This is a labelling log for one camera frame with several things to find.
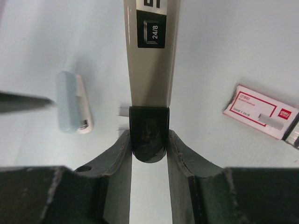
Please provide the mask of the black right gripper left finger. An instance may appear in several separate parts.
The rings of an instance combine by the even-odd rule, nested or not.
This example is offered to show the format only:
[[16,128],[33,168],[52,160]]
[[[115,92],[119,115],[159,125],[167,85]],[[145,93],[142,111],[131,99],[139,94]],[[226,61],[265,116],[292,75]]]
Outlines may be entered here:
[[3,224],[127,224],[132,152],[129,131],[105,152],[71,170],[2,167]]

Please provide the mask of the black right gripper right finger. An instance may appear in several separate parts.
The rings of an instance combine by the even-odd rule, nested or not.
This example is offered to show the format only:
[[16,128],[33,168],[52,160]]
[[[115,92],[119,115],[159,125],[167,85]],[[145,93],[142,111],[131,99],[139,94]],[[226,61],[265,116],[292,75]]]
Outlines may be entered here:
[[221,168],[169,132],[167,164],[175,224],[296,224],[296,168]]

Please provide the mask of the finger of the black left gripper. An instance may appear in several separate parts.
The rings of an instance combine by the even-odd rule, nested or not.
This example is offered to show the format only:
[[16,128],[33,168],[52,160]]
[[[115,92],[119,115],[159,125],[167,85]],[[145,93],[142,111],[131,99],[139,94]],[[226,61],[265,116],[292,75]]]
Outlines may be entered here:
[[21,95],[11,92],[0,93],[1,114],[44,109],[53,105],[55,105],[55,102],[46,97]]

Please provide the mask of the red white staple box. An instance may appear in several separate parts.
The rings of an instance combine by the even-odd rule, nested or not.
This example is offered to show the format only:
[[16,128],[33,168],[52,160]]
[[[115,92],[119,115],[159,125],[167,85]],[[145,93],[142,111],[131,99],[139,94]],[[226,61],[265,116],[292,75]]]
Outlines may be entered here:
[[299,148],[299,109],[238,85],[223,114]]

